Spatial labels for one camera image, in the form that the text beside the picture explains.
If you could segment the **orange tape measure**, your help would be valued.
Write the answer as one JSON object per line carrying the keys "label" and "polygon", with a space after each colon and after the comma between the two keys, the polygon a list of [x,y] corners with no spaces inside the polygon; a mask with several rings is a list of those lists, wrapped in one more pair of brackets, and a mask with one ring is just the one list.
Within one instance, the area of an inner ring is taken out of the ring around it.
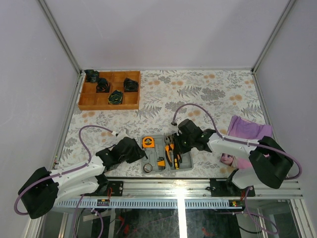
{"label": "orange tape measure", "polygon": [[145,151],[145,157],[148,159],[149,155],[155,151],[155,141],[151,136],[145,136],[142,138],[142,149]]}

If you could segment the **black electrical tape roll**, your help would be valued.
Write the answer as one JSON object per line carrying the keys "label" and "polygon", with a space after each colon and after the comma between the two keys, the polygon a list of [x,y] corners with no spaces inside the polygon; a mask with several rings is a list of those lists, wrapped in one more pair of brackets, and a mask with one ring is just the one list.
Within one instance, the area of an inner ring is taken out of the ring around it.
{"label": "black electrical tape roll", "polygon": [[152,166],[151,164],[145,164],[145,165],[143,166],[143,171],[144,171],[145,173],[150,173],[152,170],[153,170],[153,166]]}

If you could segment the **orange black pliers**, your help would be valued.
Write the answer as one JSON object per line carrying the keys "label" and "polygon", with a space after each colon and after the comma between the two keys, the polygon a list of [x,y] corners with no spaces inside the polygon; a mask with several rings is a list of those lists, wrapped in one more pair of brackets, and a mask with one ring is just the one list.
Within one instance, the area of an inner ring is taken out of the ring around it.
{"label": "orange black pliers", "polygon": [[175,144],[173,142],[173,137],[171,135],[167,135],[165,137],[165,157],[170,167],[174,167],[175,158],[178,159],[179,166],[180,166],[180,163],[182,163],[181,155],[176,149]]}

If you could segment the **large black yellow screwdriver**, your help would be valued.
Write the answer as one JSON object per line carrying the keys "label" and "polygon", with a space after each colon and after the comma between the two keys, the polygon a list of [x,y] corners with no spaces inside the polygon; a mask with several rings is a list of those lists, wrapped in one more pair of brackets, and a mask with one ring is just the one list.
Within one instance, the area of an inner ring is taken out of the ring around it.
{"label": "large black yellow screwdriver", "polygon": [[174,168],[175,168],[176,170],[179,169],[179,161],[178,161],[177,158],[174,159]]}

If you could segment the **grey plastic tool case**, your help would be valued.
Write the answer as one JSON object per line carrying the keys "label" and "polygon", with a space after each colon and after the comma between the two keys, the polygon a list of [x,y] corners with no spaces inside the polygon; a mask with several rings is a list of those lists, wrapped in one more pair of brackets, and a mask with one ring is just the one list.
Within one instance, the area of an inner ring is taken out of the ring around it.
{"label": "grey plastic tool case", "polygon": [[181,150],[177,133],[144,135],[141,148],[146,154],[141,159],[141,170],[145,175],[184,172],[194,167],[191,152]]}

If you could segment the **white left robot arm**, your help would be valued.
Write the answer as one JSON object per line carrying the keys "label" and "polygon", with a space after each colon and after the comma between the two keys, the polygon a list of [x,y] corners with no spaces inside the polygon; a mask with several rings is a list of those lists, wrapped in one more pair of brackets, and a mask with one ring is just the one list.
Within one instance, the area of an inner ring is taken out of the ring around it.
{"label": "white left robot arm", "polygon": [[18,192],[18,200],[26,209],[24,215],[37,219],[70,198],[84,194],[104,195],[109,184],[106,172],[116,169],[122,162],[133,163],[145,155],[135,139],[125,137],[98,151],[88,162],[51,171],[41,167]]}

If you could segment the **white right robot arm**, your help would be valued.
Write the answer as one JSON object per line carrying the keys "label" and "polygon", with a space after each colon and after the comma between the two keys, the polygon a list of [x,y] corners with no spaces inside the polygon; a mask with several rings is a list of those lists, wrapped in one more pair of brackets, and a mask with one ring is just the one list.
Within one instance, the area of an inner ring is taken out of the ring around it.
{"label": "white right robot arm", "polygon": [[217,154],[227,154],[251,163],[249,168],[236,168],[227,179],[226,191],[238,195],[243,189],[264,184],[278,189],[294,162],[274,139],[247,140],[227,136],[214,129],[201,130],[189,119],[178,125],[178,147],[181,153],[192,148]]}

